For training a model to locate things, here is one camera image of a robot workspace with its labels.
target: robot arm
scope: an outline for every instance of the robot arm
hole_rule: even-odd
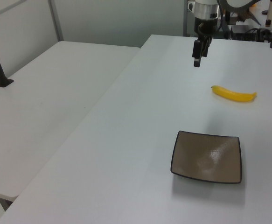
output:
[[[242,12],[260,0],[195,0],[194,66],[200,67],[201,57],[206,57],[212,35],[217,31],[217,21],[222,8],[229,12]]]

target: black cable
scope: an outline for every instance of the black cable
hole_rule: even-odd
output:
[[[255,31],[255,30],[258,30],[258,28],[252,28],[252,29],[249,29],[247,32],[245,32],[244,34],[247,34],[247,33],[249,33],[250,31]]]
[[[222,7],[221,7],[221,4],[220,4],[219,0],[216,0],[216,1],[217,1],[218,5],[219,5],[220,14],[221,14],[221,22],[220,22],[220,26],[219,26],[219,28],[217,30],[217,32],[218,32],[222,28],[222,24],[223,24],[223,10],[222,10]]]

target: table surface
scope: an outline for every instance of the table surface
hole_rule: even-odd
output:
[[[272,49],[213,40],[195,68],[194,40],[151,36],[0,224],[272,223]],[[241,184],[172,174],[179,130],[238,136]]]
[[[0,88],[0,197],[13,201],[139,48],[59,42]]]

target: square plate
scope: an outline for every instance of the square plate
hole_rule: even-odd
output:
[[[239,138],[179,131],[171,172],[207,182],[240,183],[242,159]]]

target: banana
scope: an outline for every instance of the banana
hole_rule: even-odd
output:
[[[253,100],[257,93],[239,93],[239,92],[233,92],[233,91],[230,91],[230,90],[227,90],[221,86],[218,86],[218,85],[213,85],[212,87],[212,91],[221,96],[221,97],[224,97],[224,98],[227,98],[227,99],[232,99],[232,100],[235,100],[235,101],[240,101],[240,102],[248,102],[248,101],[251,101]]]

